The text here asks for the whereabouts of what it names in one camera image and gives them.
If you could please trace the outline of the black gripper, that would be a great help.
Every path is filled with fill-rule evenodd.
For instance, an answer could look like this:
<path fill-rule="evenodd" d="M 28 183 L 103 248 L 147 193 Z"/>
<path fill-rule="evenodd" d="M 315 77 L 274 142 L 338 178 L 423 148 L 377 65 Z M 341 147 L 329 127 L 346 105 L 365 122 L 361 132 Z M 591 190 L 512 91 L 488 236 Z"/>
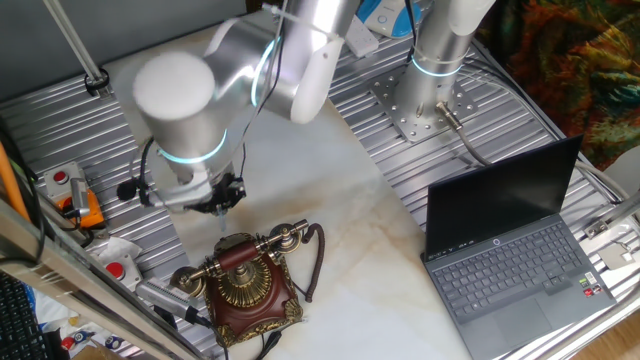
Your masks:
<path fill-rule="evenodd" d="M 245 197 L 244 179 L 232 173 L 226 173 L 214 186 L 211 198 L 193 205 L 192 209 L 204 214 L 225 215 Z"/>

